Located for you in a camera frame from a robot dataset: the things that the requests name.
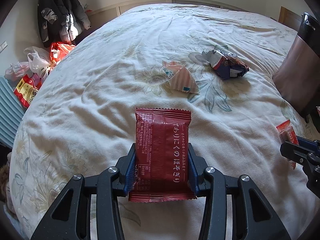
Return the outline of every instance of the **puffer jacket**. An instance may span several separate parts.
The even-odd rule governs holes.
[[[38,0],[38,25],[46,48],[56,41],[71,44],[82,30],[91,27],[78,0]]]

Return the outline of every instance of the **silver screw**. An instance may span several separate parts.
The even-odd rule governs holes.
[[[249,181],[249,180],[250,180],[250,178],[249,178],[248,175],[242,175],[242,176],[241,176],[241,179],[242,179],[243,181]]]
[[[108,171],[109,171],[110,173],[115,173],[115,172],[118,171],[118,168],[117,168],[116,166],[112,166],[112,167],[110,167],[110,168],[108,169]]]
[[[208,173],[214,173],[216,171],[216,169],[214,167],[206,167],[205,170],[208,172]]]
[[[76,174],[76,175],[73,175],[73,180],[79,180],[81,179],[82,175],[81,174]]]

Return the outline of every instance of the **white blanket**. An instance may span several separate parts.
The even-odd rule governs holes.
[[[320,136],[271,78],[295,35],[258,14],[161,4],[131,9],[85,38],[44,82],[15,138],[11,196],[26,234],[73,174],[99,174],[128,153],[136,107],[161,107],[190,110],[195,152],[226,175],[248,174],[296,239],[319,201],[302,166],[293,170],[280,155],[276,125],[290,119],[297,135]],[[201,56],[211,49],[237,54],[250,71],[221,80]],[[186,65],[200,95],[170,90],[163,60]],[[198,239],[205,198],[119,202],[126,239]]]

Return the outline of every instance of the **small red snack package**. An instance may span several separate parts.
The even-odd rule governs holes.
[[[281,123],[276,128],[279,132],[279,136],[282,143],[284,143],[285,141],[289,141],[291,143],[299,145],[296,133],[294,132],[293,127],[290,125],[290,120]],[[291,160],[288,161],[291,162],[291,166],[293,167],[293,169],[295,169],[296,163]]]
[[[188,187],[188,127],[191,112],[136,109],[135,185],[129,201],[196,198]]]
[[[33,74],[31,78],[28,77],[28,75],[25,75],[20,80],[13,93],[18,97],[22,105],[28,108],[41,85],[41,80],[37,74]]]

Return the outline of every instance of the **crumpled wrapper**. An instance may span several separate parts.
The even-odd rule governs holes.
[[[211,64],[217,75],[225,80],[242,77],[249,71],[249,67],[232,53],[214,49],[207,53],[203,51],[202,56]]]
[[[180,90],[187,93],[199,94],[199,87],[191,75],[190,71],[180,62],[162,62],[162,70],[168,76],[171,89]]]

